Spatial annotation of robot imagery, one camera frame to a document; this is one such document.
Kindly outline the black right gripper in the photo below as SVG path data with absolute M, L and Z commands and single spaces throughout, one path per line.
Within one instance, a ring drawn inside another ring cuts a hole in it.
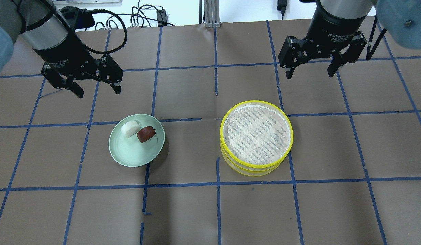
M 356 62 L 367 44 L 359 31 L 367 14 L 367 7 L 317 7 L 307 35 L 288 36 L 281 48 L 278 59 L 286 78 L 290 80 L 297 66 L 313 59 L 332 57 L 329 77 L 346 63 Z

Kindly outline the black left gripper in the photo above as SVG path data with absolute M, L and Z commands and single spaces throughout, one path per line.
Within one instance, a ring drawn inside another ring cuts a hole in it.
M 45 61 L 41 74 L 55 89 L 69 89 L 82 99 L 84 90 L 76 81 L 92 79 L 121 93 L 123 71 L 117 62 L 108 53 L 99 59 L 92 57 L 76 34 L 69 34 L 52 48 L 34 51 Z

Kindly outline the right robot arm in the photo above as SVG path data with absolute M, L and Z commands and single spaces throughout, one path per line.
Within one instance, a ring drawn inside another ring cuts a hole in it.
M 367 49 L 371 59 L 380 39 L 374 43 L 359 30 L 372 8 L 373 25 L 381 24 L 380 38 L 389 32 L 393 40 L 408 49 L 421 49 L 421 0 L 316 0 L 316 9 L 303 39 L 288 36 L 278 59 L 291 79 L 295 68 L 313 59 L 331 58 L 330 77 L 347 64 L 355 63 Z

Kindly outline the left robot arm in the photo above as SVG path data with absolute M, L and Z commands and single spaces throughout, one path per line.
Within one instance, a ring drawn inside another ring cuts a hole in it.
M 124 22 L 120 20 L 123 42 L 109 51 L 88 47 L 76 34 L 77 29 L 94 26 L 93 15 L 101 13 L 119 17 L 105 9 L 58 9 L 53 0 L 0 0 L 0 73 L 22 37 L 44 61 L 41 74 L 55 89 L 72 91 L 81 99 L 84 90 L 77 81 L 92 79 L 120 94 L 123 71 L 111 54 L 127 42 Z

